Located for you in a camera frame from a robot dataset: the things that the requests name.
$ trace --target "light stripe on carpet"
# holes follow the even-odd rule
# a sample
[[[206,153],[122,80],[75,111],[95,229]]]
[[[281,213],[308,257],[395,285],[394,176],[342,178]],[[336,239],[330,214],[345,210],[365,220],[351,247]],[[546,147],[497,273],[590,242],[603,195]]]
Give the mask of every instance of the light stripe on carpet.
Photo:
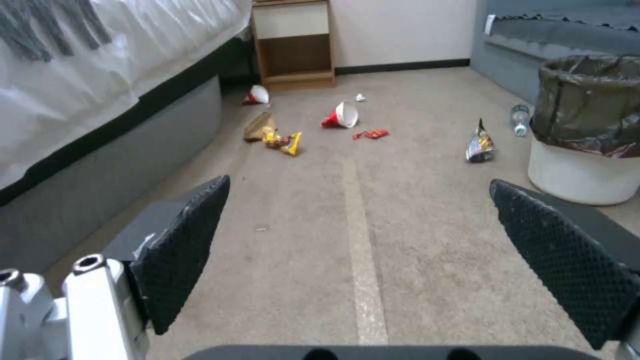
[[[369,226],[362,202],[358,171],[353,160],[346,160],[343,163],[342,186],[351,252],[358,340],[361,345],[386,345],[388,343],[387,325],[373,263]]]

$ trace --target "drawer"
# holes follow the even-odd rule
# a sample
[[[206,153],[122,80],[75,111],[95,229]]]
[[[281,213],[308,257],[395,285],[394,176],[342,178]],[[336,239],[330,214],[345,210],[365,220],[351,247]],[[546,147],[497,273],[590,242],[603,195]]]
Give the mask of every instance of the drawer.
[[[326,2],[254,8],[253,21],[258,39],[329,33]]]

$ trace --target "yellow wrapper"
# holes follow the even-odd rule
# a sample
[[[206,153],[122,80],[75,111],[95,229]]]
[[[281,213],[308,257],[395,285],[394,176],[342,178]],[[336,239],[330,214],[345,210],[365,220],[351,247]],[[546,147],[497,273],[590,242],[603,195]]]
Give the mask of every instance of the yellow wrapper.
[[[280,148],[280,151],[295,156],[298,154],[298,145],[302,139],[302,132],[297,132],[289,135],[289,144]]]
[[[301,137],[302,132],[282,137],[272,127],[265,126],[262,128],[262,142],[266,147],[280,149],[280,151],[291,156],[298,154]]]

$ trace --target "white wall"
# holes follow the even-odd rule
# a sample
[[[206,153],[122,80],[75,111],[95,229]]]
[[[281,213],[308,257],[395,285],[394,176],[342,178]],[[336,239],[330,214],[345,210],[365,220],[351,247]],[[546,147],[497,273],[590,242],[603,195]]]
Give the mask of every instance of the white wall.
[[[476,4],[331,0],[336,66],[469,58]]]

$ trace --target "gray bed frame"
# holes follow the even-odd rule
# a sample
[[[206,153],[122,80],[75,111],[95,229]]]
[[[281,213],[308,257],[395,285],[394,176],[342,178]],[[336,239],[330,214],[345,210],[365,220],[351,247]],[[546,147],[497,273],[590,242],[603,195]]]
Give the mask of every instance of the gray bed frame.
[[[471,67],[517,96],[535,103],[538,96],[538,68],[545,60],[576,53],[598,53],[553,45],[531,46],[500,36],[488,37],[484,33],[487,15],[627,3],[628,0],[478,0]]]
[[[0,208],[0,264],[43,272],[214,138],[218,77]]]

